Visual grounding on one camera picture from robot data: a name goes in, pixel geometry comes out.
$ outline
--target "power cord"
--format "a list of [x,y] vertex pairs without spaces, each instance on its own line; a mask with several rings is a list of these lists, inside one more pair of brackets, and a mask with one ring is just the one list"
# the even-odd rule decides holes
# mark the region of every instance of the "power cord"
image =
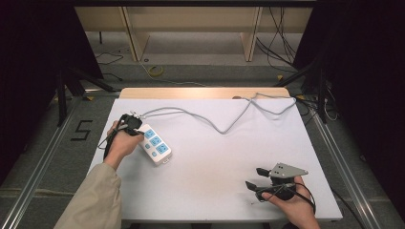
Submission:
[[[281,112],[273,112],[270,110],[267,110],[265,108],[263,108],[262,106],[260,106],[259,104],[257,104],[256,101],[254,101],[254,99],[258,96],[265,96],[265,97],[271,97],[271,98],[292,98],[293,102],[291,104],[289,104],[288,106],[285,107],[285,109]],[[146,112],[145,114],[142,114],[140,116],[140,118],[148,118],[148,117],[152,117],[152,116],[159,116],[159,115],[173,115],[173,114],[188,114],[197,118],[200,118],[204,121],[206,121],[209,125],[211,125],[218,133],[220,133],[221,135],[226,135],[229,130],[235,125],[235,123],[244,115],[244,113],[247,111],[247,109],[249,108],[250,105],[255,106],[256,108],[258,108],[259,110],[262,110],[266,113],[270,113],[273,115],[281,115],[283,114],[286,110],[288,110],[289,108],[293,107],[295,105],[296,99],[294,97],[285,97],[285,96],[271,96],[271,95],[267,95],[267,94],[260,94],[260,93],[256,93],[253,97],[251,98],[244,98],[243,99],[247,100],[247,104],[244,107],[244,109],[241,111],[241,113],[232,121],[232,123],[229,125],[229,127],[227,127],[225,130],[220,130],[211,120],[209,120],[208,118],[199,115],[199,114],[194,114],[191,112],[186,111],[183,108],[178,108],[178,107],[163,107],[163,108],[157,108],[155,110]],[[175,110],[175,112],[170,112],[170,113],[160,113],[160,114],[152,114],[152,113],[156,113],[159,111],[164,111],[164,110]]]
[[194,85],[198,85],[198,86],[202,86],[202,87],[221,87],[221,88],[223,87],[223,86],[217,86],[217,85],[205,85],[205,84],[201,84],[201,83],[197,83],[197,82],[175,82],[175,81],[165,80],[165,79],[156,79],[156,78],[154,78],[154,77],[151,75],[150,71],[147,70],[147,69],[145,68],[145,66],[144,66],[142,63],[140,63],[140,61],[139,61],[139,64],[140,64],[140,65],[142,66],[142,68],[146,71],[146,73],[147,73],[147,75],[149,76],[149,78],[152,79],[152,80],[155,80],[155,81],[166,82],[166,83],[172,83],[172,84],[176,84],[176,85],[194,84]]

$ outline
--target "gray floor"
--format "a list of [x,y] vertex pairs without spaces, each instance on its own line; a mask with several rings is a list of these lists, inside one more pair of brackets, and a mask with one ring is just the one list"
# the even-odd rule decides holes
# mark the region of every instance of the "gray floor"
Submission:
[[[196,84],[175,84],[173,82],[194,82],[207,86],[226,87],[271,87],[277,82],[277,75],[287,77],[290,73],[275,70],[268,65],[266,55],[255,50],[252,62],[245,62],[243,49],[238,34],[235,33],[156,33],[150,37],[145,55],[141,63],[147,67],[163,66],[164,73],[158,77],[162,82],[152,80],[139,63],[132,60],[128,51],[126,37],[122,33],[103,33],[103,44],[98,44],[98,33],[89,32],[89,40],[95,54],[109,52],[122,54],[123,58],[109,65],[100,65],[104,73],[113,73],[123,78],[119,81],[111,75],[105,75],[105,82],[116,87],[200,87]],[[263,41],[269,41],[271,35],[261,34]],[[293,47],[297,47],[300,34],[288,36]],[[280,43],[274,49],[283,53]],[[104,54],[98,58],[100,63],[116,60],[116,56]],[[286,67],[280,61],[272,61],[279,68]],[[302,80],[288,85],[291,94],[300,93]],[[117,95],[105,94],[97,87],[83,82],[91,92],[90,99],[82,99],[77,103],[70,125],[61,139],[52,162],[39,183],[28,208],[21,219],[18,228],[53,228],[57,219],[70,201],[75,190],[87,173],[93,158],[94,148],[98,144],[104,123]],[[297,104],[302,113],[306,107]],[[56,131],[57,103],[53,101],[49,110],[44,114],[41,124],[36,127],[35,135],[27,146],[27,151],[21,155],[7,180],[0,188],[0,219],[4,219],[25,186],[36,163],[46,151],[48,142]],[[330,186],[339,193],[352,207],[356,214],[356,206],[348,192],[345,182],[339,174],[325,140],[320,134],[311,114],[303,115],[307,123],[307,131],[313,148],[321,162]],[[72,141],[72,138],[83,137],[75,132],[80,120],[92,120],[83,124],[90,130],[87,140]],[[352,141],[352,136],[344,120],[328,121],[342,154],[347,160],[352,173],[359,183],[362,192],[373,208],[381,228],[405,228],[404,222],[396,212],[390,200],[376,181],[373,173],[362,161],[360,153]],[[336,199],[343,218],[336,222],[321,222],[322,228],[360,228],[349,209],[343,202]],[[283,222],[272,222],[271,228],[282,228]],[[122,228],[129,227],[124,222]],[[142,224],[141,228],[191,228],[189,224]],[[259,223],[250,224],[214,224],[212,228],[262,228]]]

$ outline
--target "gray cable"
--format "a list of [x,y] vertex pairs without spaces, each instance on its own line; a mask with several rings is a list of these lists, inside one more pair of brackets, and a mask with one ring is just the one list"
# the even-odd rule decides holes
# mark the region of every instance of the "gray cable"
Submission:
[[[279,113],[276,113],[276,112],[267,110],[267,109],[261,107],[259,104],[257,104],[253,99],[255,99],[258,95],[262,95],[262,96],[266,96],[266,97],[271,97],[271,98],[291,98],[291,97],[285,97],[285,96],[270,96],[270,95],[259,94],[259,93],[256,93],[256,94],[255,94],[253,97],[251,97],[251,98],[244,98],[244,99],[246,99],[246,100],[248,101],[247,105],[246,105],[245,108],[242,110],[242,112],[235,118],[235,120],[229,125],[229,127],[226,128],[224,131],[221,131],[221,130],[220,130],[211,120],[209,120],[208,118],[206,118],[206,117],[204,117],[204,116],[202,116],[202,115],[199,115],[199,114],[190,113],[190,112],[186,111],[185,109],[183,109],[183,108],[178,108],[178,107],[162,107],[162,108],[157,108],[157,109],[154,109],[154,110],[152,110],[152,111],[146,112],[145,114],[142,114],[141,117],[142,117],[142,118],[148,118],[148,117],[152,117],[152,116],[173,115],[173,114],[183,114],[183,113],[186,113],[186,114],[188,114],[188,115],[191,115],[191,116],[194,116],[194,117],[198,117],[198,118],[201,118],[201,119],[205,120],[205,121],[206,121],[209,125],[211,125],[218,133],[220,133],[221,135],[225,135],[225,134],[226,134],[227,132],[229,132],[229,130],[235,125],[235,123],[244,115],[244,113],[245,113],[245,112],[247,111],[247,109],[249,108],[250,104],[253,104],[256,108],[258,108],[258,109],[260,109],[260,110],[262,110],[262,111],[264,111],[264,112],[267,112],[267,113],[270,113],[270,114],[273,114],[273,115],[281,115],[281,114],[283,114],[287,109],[289,109],[289,108],[291,108],[292,106],[294,106],[294,104],[295,104],[295,102],[296,102],[296,99],[293,98],[294,101],[293,101],[290,105],[288,105],[287,107],[285,107],[285,109],[284,109],[283,111],[281,111],[281,112],[279,112]],[[152,113],[159,112],[159,111],[163,111],[163,110],[177,110],[177,112],[152,114]]]

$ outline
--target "metal rail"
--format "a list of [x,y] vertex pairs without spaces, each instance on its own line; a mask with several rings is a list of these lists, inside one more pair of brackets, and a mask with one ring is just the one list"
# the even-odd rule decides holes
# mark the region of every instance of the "metal rail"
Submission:
[[47,149],[45,150],[42,157],[39,159],[38,164],[33,170],[30,179],[27,181],[25,187],[21,191],[17,201],[11,207],[6,220],[2,224],[2,229],[16,228],[21,218],[23,218],[24,213],[31,202],[33,194],[35,193],[36,188],[38,187],[42,177],[47,171],[47,168],[52,161],[53,155],[60,144],[61,138],[65,135],[66,129],[69,126],[72,120],[72,116],[75,113],[75,109],[80,101],[81,97],[76,97],[73,99],[71,110],[68,112],[65,121],[60,127],[57,127],[56,131],[54,132],[53,137],[47,146]]
[[342,176],[346,187],[348,188],[348,191],[359,212],[359,215],[363,220],[364,226],[370,229],[381,228],[381,225],[375,216],[372,206],[368,202],[366,196],[360,188],[360,185],[352,174],[352,170],[343,157],[339,147],[337,146],[333,135],[330,132],[328,124],[324,124],[318,115],[316,115],[314,119],[316,126],[321,133],[321,136],[324,138],[325,143],[328,146],[333,161],[337,169],[339,170],[339,173]]

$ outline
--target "hand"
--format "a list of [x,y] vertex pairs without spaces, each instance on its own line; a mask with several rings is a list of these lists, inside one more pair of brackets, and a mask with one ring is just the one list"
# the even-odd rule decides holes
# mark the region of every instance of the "hand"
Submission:
[[[107,135],[113,132],[117,124],[118,122],[114,121],[114,124],[107,132]],[[104,163],[110,165],[116,170],[122,159],[134,152],[135,147],[137,147],[138,143],[141,141],[143,141],[143,135],[131,136],[124,131],[118,131],[113,143],[111,144],[110,151],[104,159]]]
[[[295,183],[304,184],[301,177],[294,178]],[[302,185],[296,185],[297,193],[310,199],[310,194],[306,188]],[[267,199],[270,203],[279,207],[287,216],[288,220],[300,229],[317,229],[320,228],[313,214],[312,206],[310,206],[305,200],[298,196],[294,196],[289,200],[282,200],[270,193],[262,193],[262,197]]]

